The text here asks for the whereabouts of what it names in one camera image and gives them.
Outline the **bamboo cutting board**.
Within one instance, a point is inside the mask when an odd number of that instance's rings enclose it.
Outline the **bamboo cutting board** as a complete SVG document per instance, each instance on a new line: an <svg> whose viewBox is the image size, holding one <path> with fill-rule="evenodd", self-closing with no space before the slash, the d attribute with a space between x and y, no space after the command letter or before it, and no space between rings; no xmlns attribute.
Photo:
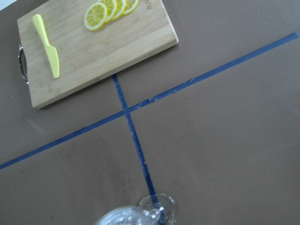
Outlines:
<svg viewBox="0 0 300 225"><path fill-rule="evenodd" d="M97 31L84 26L90 0L50 0L18 19L31 104L40 109L178 44L160 0L141 0L130 14ZM33 25L41 15L58 51L60 75L54 78L41 39Z"/></svg>

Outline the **clear wine glass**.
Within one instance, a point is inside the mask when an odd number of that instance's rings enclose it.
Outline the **clear wine glass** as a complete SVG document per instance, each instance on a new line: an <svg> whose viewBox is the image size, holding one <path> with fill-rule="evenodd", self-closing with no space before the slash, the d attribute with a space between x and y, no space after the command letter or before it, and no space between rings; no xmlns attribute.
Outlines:
<svg viewBox="0 0 300 225"><path fill-rule="evenodd" d="M122 206L103 215L96 225L174 225L176 224L177 202L165 193L148 195L138 206Z"/></svg>

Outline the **yellow plastic knife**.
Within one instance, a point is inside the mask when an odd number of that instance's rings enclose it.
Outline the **yellow plastic knife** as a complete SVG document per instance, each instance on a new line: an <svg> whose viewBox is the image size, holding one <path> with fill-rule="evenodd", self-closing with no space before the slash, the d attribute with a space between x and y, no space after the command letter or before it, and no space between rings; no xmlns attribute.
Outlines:
<svg viewBox="0 0 300 225"><path fill-rule="evenodd" d="M52 76L54 79L57 79L60 76L60 62L58 51L53 45L50 44L48 40L42 16L40 14L35 14L32 17L32 23L44 47L52 71Z"/></svg>

